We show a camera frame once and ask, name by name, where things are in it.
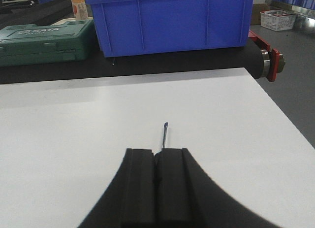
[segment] shelf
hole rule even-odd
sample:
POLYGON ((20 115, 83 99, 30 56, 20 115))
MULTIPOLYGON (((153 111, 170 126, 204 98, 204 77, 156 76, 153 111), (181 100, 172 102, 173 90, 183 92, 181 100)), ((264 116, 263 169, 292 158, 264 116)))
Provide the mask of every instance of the shelf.
POLYGON ((315 10, 306 9, 300 6, 287 4, 287 3, 276 1, 276 0, 266 0, 266 3, 272 7, 291 11, 295 14, 302 15, 311 19, 315 19, 315 10))

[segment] metal shaft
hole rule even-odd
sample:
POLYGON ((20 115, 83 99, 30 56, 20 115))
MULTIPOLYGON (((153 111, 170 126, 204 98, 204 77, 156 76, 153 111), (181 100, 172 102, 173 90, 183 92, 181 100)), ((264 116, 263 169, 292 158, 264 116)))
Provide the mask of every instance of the metal shaft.
POLYGON ((168 122, 165 122, 165 124, 164 124, 164 133, 163 133, 163 144, 162 144, 162 148, 165 148, 166 134, 167 134, 167 126, 168 126, 168 122))

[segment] black conveyor belt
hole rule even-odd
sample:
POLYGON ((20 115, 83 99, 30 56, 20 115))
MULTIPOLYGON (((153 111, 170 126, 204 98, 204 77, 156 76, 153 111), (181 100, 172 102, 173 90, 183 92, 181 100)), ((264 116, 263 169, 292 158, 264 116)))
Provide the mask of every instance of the black conveyor belt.
POLYGON ((105 58, 99 48, 95 47, 95 51, 84 61, 0 67, 0 84, 235 67, 245 67, 254 78, 261 77, 263 57, 260 49, 250 38, 245 47, 159 53, 115 59, 105 58))

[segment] bottle label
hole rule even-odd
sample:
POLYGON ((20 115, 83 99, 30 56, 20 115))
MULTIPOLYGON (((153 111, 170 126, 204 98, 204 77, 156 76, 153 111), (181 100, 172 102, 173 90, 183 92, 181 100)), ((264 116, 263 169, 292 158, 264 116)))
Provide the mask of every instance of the bottle label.
POLYGON ((85 3, 73 3, 73 14, 76 20, 86 20, 88 18, 87 6, 85 3))

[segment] white basket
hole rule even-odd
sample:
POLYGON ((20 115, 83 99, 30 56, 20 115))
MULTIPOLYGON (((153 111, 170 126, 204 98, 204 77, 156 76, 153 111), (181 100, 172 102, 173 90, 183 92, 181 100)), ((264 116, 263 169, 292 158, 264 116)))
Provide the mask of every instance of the white basket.
POLYGON ((283 10, 263 11, 261 15, 261 26, 274 30, 291 30, 295 21, 295 14, 283 10))

